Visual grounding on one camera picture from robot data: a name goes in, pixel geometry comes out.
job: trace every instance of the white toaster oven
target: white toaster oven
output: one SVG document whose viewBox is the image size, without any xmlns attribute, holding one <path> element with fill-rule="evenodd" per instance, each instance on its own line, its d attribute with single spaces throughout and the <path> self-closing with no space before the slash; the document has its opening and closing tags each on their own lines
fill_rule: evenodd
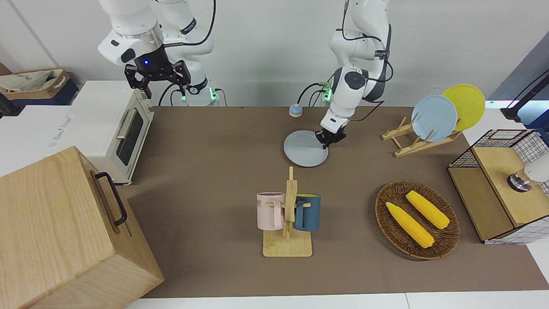
<svg viewBox="0 0 549 309">
<path fill-rule="evenodd" d="M 43 156 L 76 146 L 113 181 L 130 183 L 153 114 L 146 96 L 127 82 L 88 81 Z"/>
</svg>

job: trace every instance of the wooden shelf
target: wooden shelf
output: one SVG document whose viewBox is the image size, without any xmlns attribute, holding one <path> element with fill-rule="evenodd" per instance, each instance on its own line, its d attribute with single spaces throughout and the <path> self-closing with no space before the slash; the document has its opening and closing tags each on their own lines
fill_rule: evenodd
<svg viewBox="0 0 549 309">
<path fill-rule="evenodd" d="M 514 227 L 549 215 L 549 198 L 541 187 L 516 192 L 507 183 L 510 174 L 524 168 L 513 148 L 473 147 L 473 153 Z"/>
<path fill-rule="evenodd" d="M 457 191 L 481 240 L 513 229 L 513 224 L 480 168 L 449 168 Z"/>
</svg>

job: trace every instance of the green indicator light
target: green indicator light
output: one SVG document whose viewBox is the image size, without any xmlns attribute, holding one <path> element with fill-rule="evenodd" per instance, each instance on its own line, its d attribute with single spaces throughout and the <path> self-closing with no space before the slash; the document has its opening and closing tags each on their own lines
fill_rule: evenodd
<svg viewBox="0 0 549 309">
<path fill-rule="evenodd" d="M 330 101 L 332 99 L 332 88 L 328 88 L 324 91 L 324 101 Z"/>
<path fill-rule="evenodd" d="M 217 100 L 217 93 L 215 92 L 215 90 L 213 88 L 210 88 L 210 96 L 211 96 L 211 99 L 212 100 Z"/>
</svg>

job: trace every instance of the wooden mug holder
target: wooden mug holder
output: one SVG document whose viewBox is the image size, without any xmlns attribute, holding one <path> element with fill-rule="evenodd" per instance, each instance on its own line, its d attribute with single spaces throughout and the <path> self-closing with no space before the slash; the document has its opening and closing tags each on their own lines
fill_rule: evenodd
<svg viewBox="0 0 549 309">
<path fill-rule="evenodd" d="M 295 222 L 295 199 L 298 195 L 298 181 L 294 180 L 294 168 L 289 169 L 286 181 L 284 227 L 281 230 L 263 231 L 263 256 L 265 257 L 310 257 L 312 255 L 311 232 L 293 228 Z"/>
</svg>

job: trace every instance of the oven window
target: oven window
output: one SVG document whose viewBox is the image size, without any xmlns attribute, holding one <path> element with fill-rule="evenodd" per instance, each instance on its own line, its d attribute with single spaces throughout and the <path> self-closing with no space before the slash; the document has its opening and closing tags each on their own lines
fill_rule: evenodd
<svg viewBox="0 0 549 309">
<path fill-rule="evenodd" d="M 122 163 L 125 166 L 128 166 L 130 158 L 132 157 L 133 150 L 139 139 L 139 133 L 143 127 L 143 118 L 136 109 L 136 116 L 133 119 L 132 124 L 130 125 L 130 130 L 125 139 L 121 140 L 118 144 L 118 149 L 116 150 L 116 155 L 120 158 Z"/>
</svg>

